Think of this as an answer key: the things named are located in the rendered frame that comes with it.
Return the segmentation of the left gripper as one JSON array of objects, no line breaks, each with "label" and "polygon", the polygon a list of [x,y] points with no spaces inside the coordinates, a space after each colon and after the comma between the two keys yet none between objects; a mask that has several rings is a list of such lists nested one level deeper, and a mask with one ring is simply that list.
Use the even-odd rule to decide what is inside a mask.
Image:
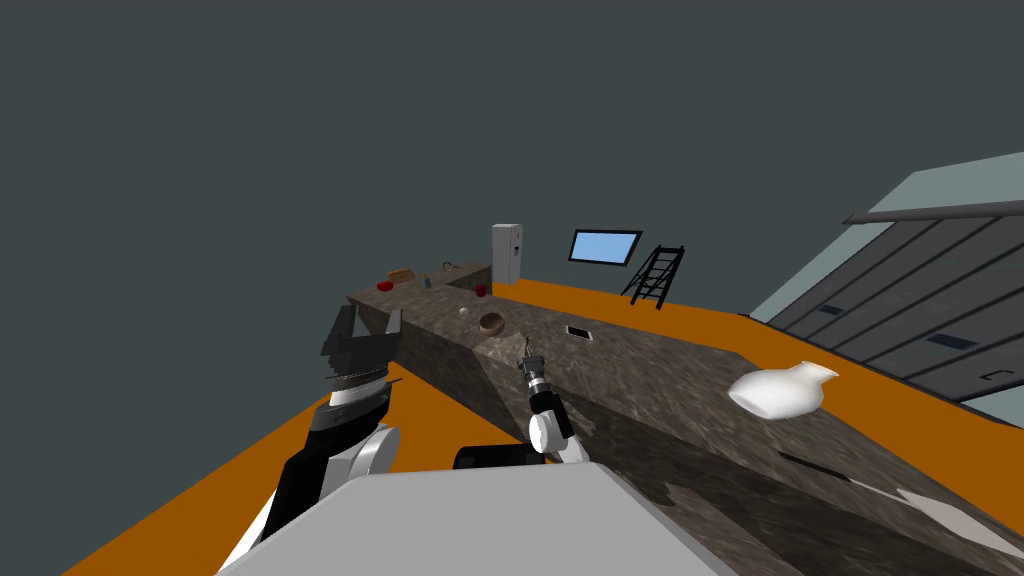
[{"label": "left gripper", "polygon": [[346,304],[339,310],[332,327],[325,338],[321,356],[335,378],[345,378],[385,367],[394,361],[401,341],[403,312],[393,310],[389,314],[386,334],[372,334],[351,337],[355,328],[357,307]]}]

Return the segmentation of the white vase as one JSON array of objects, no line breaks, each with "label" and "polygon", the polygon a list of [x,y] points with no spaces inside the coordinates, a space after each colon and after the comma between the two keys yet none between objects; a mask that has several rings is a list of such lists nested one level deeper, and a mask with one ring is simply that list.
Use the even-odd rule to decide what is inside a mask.
[{"label": "white vase", "polygon": [[783,420],[817,410],[824,399],[824,382],[836,378],[831,369],[801,362],[788,369],[759,370],[740,377],[728,397],[764,420]]}]

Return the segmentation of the white fridge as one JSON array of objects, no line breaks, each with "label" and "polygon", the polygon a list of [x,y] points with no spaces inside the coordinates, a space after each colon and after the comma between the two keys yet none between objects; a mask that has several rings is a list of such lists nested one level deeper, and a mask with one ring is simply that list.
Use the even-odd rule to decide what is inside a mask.
[{"label": "white fridge", "polygon": [[492,280],[498,284],[515,284],[521,277],[523,227],[495,224],[492,227]]}]

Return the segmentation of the grey garage door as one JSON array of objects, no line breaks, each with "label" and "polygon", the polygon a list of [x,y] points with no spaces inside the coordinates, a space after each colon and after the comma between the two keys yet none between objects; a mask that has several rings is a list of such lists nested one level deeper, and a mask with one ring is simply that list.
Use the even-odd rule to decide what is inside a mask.
[{"label": "grey garage door", "polygon": [[951,401],[1024,385],[1024,215],[894,223],[770,325]]}]

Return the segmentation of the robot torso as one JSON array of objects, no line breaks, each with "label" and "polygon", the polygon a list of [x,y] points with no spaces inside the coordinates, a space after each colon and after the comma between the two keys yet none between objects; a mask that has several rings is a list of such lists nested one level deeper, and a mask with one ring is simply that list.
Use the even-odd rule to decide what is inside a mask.
[{"label": "robot torso", "polygon": [[738,576],[598,463],[386,474],[333,457],[321,499],[216,576]]}]

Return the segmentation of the black ladder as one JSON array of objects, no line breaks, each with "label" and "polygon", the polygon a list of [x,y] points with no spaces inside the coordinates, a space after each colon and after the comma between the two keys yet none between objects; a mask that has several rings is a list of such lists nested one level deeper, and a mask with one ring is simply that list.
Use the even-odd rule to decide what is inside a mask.
[{"label": "black ladder", "polygon": [[655,308],[662,310],[685,252],[684,246],[658,245],[620,294],[631,294],[632,305],[638,300],[655,300]]}]

